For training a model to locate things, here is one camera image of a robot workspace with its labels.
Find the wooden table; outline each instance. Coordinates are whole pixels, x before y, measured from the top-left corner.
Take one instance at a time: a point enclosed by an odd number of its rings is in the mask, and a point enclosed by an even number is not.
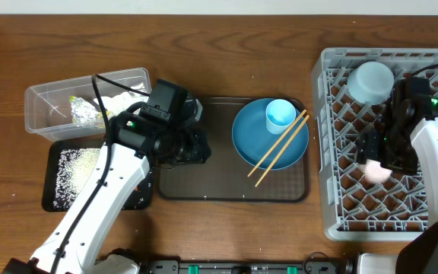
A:
[[[63,214],[40,206],[51,143],[24,128],[24,91],[96,72],[145,67],[152,82],[197,95],[288,96],[312,116],[310,71],[326,47],[438,48],[438,17],[0,15],[0,272],[27,260]],[[342,243],[322,230],[319,147],[309,120],[312,190],[300,204],[171,202],[122,212],[101,251],[144,258],[303,260],[397,253],[406,243]]]

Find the chopstick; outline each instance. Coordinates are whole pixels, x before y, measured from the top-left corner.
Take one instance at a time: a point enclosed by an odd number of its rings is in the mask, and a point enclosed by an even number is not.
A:
[[[277,147],[277,145],[283,140],[283,138],[289,133],[289,131],[297,124],[297,122],[302,118],[302,116],[305,114],[306,110],[303,110],[302,113],[294,120],[294,122],[283,132],[283,134],[278,138],[276,143],[273,144],[273,146],[266,152],[265,156],[259,162],[256,164],[256,166],[249,172],[248,177],[251,176],[253,172],[259,167],[260,164],[263,163],[263,161],[270,155],[270,153]]]
[[[262,182],[263,178],[265,178],[266,174],[271,170],[271,168],[273,167],[273,165],[278,161],[279,157],[283,154],[283,152],[285,151],[285,149],[287,149],[288,145],[294,140],[295,136],[297,135],[297,133],[302,129],[302,126],[305,125],[305,122],[310,118],[310,116],[305,116],[305,119],[302,121],[302,123],[300,124],[300,126],[297,127],[297,129],[295,129],[295,132],[292,134],[292,136],[290,136],[290,138],[288,139],[287,143],[283,146],[283,148],[281,148],[280,152],[278,152],[278,155],[275,157],[275,159],[273,159],[272,163],[268,166],[268,168],[265,170],[264,174],[261,176],[261,178],[259,178],[258,183],[256,183],[255,187],[257,187],[259,185],[259,183]]]

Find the white dish rack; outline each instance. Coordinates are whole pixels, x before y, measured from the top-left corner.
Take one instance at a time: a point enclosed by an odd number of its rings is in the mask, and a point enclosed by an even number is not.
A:
[[[360,133],[374,127],[386,107],[356,102],[348,92],[349,74],[361,64],[387,65],[395,82],[427,65],[438,64],[438,49],[328,48],[312,70],[312,93],[321,167],[322,222],[334,241],[412,241],[427,229],[427,202],[421,173],[393,174],[370,184],[354,161]],[[419,75],[430,79],[438,96],[438,68]]]

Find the round plate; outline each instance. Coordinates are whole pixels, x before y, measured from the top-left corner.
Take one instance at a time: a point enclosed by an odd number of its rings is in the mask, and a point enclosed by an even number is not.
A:
[[[265,153],[280,138],[281,134],[271,134],[266,129],[265,110],[273,98],[255,100],[247,104],[236,116],[233,123],[233,144],[241,157],[252,166],[255,166]],[[281,140],[280,144],[259,166],[266,169],[278,152],[283,148],[295,129],[300,125],[303,118],[292,128],[292,130]],[[300,160],[309,144],[309,128],[304,125],[295,136],[288,148],[278,159],[272,170],[280,170],[295,164]]]

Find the blue cup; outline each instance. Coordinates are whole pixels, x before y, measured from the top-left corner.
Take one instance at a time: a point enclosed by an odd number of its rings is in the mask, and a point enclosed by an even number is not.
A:
[[[287,100],[273,100],[266,107],[266,129],[271,134],[281,134],[291,125],[297,112]]]

